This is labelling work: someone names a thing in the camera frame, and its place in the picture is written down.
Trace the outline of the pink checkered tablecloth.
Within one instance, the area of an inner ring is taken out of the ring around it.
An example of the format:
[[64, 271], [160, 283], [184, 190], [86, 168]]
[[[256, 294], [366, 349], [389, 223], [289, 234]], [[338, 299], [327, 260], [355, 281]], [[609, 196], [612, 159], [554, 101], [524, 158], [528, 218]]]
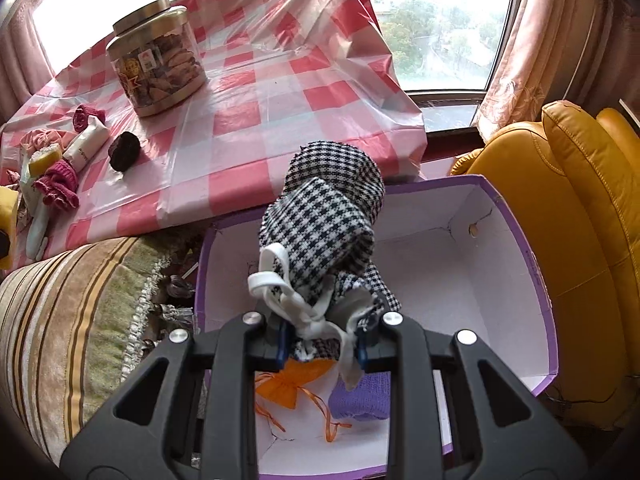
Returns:
[[3, 126], [3, 171], [17, 168], [26, 133], [68, 128], [81, 104], [140, 139], [122, 174], [105, 152], [81, 171], [79, 206], [50, 223], [48, 256], [269, 203], [314, 140], [361, 148], [387, 179], [418, 173], [422, 114], [399, 87], [370, 0], [181, 2], [207, 75], [190, 98], [138, 117], [99, 42]]

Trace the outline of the salmon pink cloth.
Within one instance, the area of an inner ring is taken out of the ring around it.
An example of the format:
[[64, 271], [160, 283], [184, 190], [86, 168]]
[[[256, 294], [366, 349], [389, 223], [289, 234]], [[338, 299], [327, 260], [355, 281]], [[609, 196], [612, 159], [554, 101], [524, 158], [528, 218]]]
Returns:
[[77, 136], [76, 132], [56, 129], [35, 129], [26, 133], [20, 141], [21, 151], [26, 156], [51, 145], [58, 145], [62, 152]]

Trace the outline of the dark brown sock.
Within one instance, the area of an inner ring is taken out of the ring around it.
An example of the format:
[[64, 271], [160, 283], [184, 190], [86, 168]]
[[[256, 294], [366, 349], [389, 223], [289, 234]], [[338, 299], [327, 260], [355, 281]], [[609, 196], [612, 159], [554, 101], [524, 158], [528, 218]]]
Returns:
[[115, 171], [125, 172], [134, 166], [140, 153], [139, 138], [130, 131], [124, 131], [108, 147], [110, 166]]

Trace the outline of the pink right curtain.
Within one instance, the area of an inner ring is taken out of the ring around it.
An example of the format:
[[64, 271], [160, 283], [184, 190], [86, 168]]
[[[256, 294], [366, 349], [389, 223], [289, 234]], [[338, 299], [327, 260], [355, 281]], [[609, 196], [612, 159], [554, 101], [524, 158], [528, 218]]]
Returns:
[[639, 0], [521, 0], [474, 118], [484, 140], [569, 100], [639, 109]]

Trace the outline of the gold lidded snack jar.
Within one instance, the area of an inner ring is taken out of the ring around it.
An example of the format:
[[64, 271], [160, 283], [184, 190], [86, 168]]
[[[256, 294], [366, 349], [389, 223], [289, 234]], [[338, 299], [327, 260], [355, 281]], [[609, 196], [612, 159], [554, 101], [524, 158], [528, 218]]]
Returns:
[[168, 110], [206, 83], [185, 6], [152, 1], [117, 21], [113, 32], [106, 53], [139, 117]]

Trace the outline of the purple knitted cloth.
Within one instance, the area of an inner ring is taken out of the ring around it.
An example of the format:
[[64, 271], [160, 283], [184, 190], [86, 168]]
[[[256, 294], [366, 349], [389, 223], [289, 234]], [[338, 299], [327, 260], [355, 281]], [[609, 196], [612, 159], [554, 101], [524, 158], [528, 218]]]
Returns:
[[348, 391], [342, 378], [329, 396], [329, 409], [335, 419], [372, 422], [390, 417], [390, 373], [363, 375], [354, 390]]

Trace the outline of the striped sofa cushion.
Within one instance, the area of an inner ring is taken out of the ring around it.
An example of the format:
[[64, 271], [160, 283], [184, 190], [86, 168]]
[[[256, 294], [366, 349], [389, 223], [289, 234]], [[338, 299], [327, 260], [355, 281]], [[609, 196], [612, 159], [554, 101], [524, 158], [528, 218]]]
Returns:
[[23, 266], [1, 284], [1, 392], [51, 462], [143, 358], [163, 287], [201, 237], [169, 229], [91, 243]]

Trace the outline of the magenta knitted sock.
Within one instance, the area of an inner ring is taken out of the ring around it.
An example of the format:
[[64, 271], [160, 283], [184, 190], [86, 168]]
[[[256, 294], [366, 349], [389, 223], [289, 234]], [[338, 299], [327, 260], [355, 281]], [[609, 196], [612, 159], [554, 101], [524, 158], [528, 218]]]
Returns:
[[41, 195], [44, 206], [71, 211], [79, 206], [78, 177], [64, 158], [55, 162], [32, 187]]

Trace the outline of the black white houndstooth cloth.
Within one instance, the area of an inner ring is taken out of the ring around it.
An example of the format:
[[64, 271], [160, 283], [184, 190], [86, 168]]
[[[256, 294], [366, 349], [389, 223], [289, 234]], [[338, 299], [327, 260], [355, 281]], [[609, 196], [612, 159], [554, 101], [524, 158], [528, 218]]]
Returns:
[[381, 171], [354, 146], [312, 141], [291, 159], [280, 196], [258, 232], [250, 294], [288, 321], [302, 362], [332, 359], [346, 389], [363, 376], [359, 336], [400, 303], [373, 262]]

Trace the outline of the pink left curtain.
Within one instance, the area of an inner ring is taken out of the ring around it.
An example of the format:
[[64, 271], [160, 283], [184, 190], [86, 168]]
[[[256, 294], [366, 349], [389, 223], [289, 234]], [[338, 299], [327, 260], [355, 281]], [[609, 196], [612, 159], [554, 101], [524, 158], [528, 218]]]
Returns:
[[1, 35], [1, 122], [9, 120], [53, 77], [32, 10], [30, 1], [23, 2]]

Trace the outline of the purple white storage box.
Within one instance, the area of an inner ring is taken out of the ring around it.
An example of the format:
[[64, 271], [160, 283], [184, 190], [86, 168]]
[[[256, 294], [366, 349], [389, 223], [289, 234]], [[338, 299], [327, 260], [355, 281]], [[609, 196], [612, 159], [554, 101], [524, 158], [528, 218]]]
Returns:
[[[508, 205], [480, 176], [395, 185], [375, 222], [373, 259], [410, 316], [428, 330], [472, 330], [532, 393], [558, 374], [551, 302]], [[333, 442], [308, 394], [295, 410], [269, 404], [256, 420], [265, 479], [362, 479], [382, 474], [384, 420], [353, 422]]]

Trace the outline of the yellow sponge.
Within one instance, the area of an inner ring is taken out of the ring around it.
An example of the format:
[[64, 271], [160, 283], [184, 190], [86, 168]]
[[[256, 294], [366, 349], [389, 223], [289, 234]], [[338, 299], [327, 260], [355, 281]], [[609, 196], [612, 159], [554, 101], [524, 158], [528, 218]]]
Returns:
[[29, 175], [38, 179], [43, 176], [46, 171], [58, 162], [63, 156], [62, 148], [58, 143], [52, 143], [40, 150], [35, 151], [28, 160]]

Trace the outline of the pink curtain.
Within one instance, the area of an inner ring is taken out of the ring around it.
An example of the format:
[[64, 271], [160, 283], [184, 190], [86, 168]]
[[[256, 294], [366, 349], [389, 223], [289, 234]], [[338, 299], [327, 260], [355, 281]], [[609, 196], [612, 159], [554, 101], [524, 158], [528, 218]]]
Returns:
[[521, 0], [474, 118], [484, 140], [569, 100], [639, 109], [639, 0]]
[[23, 2], [1, 35], [1, 122], [9, 120], [53, 77], [32, 10], [30, 1]]

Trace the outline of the orange organza pouch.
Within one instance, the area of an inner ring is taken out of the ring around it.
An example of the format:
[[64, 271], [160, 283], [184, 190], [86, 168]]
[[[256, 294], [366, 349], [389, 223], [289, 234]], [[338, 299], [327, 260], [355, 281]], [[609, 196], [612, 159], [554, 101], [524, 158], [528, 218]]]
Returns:
[[335, 441], [338, 430], [349, 429], [349, 422], [337, 422], [332, 418], [329, 405], [326, 401], [308, 388], [308, 384], [328, 374], [335, 362], [326, 359], [318, 359], [310, 362], [299, 362], [288, 359], [282, 370], [277, 373], [259, 372], [255, 375], [254, 390], [262, 399], [294, 411], [297, 406], [298, 396], [306, 398], [314, 404], [323, 417], [324, 440], [332, 443]]

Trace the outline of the white tissue pack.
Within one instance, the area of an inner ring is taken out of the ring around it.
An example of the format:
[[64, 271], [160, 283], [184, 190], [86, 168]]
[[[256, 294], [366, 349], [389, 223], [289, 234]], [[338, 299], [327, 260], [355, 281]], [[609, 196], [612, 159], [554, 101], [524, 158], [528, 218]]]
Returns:
[[74, 140], [68, 144], [63, 158], [76, 171], [76, 174], [80, 174], [109, 137], [110, 130], [105, 127], [104, 123], [96, 116], [90, 116], [87, 128], [78, 133]]

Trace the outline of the dark red rolled sock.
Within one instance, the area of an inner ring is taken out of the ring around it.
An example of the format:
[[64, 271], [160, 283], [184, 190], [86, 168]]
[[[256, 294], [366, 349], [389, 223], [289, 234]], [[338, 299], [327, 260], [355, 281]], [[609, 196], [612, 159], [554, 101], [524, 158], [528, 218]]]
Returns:
[[89, 125], [89, 118], [95, 117], [102, 125], [106, 125], [105, 110], [100, 110], [89, 105], [80, 104], [73, 114], [73, 127], [76, 133], [84, 132]]

